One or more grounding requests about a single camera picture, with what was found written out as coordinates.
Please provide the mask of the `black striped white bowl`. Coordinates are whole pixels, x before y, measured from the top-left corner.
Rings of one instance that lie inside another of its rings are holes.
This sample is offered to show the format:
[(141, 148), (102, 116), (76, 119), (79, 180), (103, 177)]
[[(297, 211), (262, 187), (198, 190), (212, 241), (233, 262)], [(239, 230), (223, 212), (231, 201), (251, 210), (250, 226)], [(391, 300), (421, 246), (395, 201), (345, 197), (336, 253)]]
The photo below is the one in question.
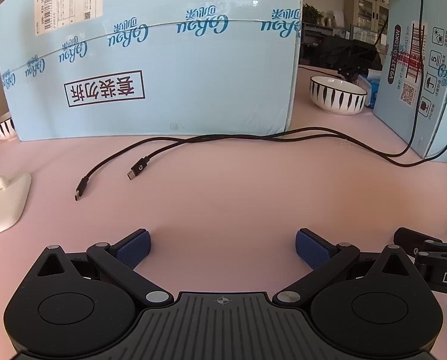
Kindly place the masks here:
[(363, 110), (368, 92), (355, 84), (327, 76), (310, 78), (310, 99), (320, 109), (341, 116)]

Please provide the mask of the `large light blue carton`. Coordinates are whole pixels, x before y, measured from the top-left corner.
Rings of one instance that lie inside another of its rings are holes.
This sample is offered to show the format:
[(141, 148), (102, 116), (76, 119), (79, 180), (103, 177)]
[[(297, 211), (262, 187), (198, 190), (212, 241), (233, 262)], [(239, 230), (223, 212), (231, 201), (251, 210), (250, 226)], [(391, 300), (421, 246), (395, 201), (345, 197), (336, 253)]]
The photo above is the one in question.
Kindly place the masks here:
[(0, 71), (23, 141), (280, 133), (302, 0), (5, 0)]

